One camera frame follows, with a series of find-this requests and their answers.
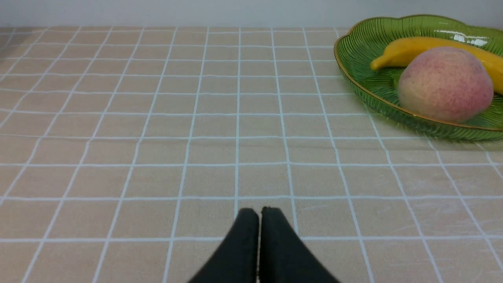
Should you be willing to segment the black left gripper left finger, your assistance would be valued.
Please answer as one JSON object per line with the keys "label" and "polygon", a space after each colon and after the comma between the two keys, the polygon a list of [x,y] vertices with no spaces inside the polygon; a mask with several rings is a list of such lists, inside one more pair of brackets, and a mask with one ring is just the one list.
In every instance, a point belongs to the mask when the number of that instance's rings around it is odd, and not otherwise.
{"label": "black left gripper left finger", "polygon": [[228,234],[190,283],[255,283],[259,216],[241,208]]}

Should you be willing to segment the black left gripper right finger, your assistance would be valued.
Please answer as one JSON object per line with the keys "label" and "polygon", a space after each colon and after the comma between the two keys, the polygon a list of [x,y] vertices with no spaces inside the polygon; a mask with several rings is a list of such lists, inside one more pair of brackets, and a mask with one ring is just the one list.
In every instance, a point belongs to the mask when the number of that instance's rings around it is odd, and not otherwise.
{"label": "black left gripper right finger", "polygon": [[304,245],[280,208],[262,208],[261,283],[338,283]]}

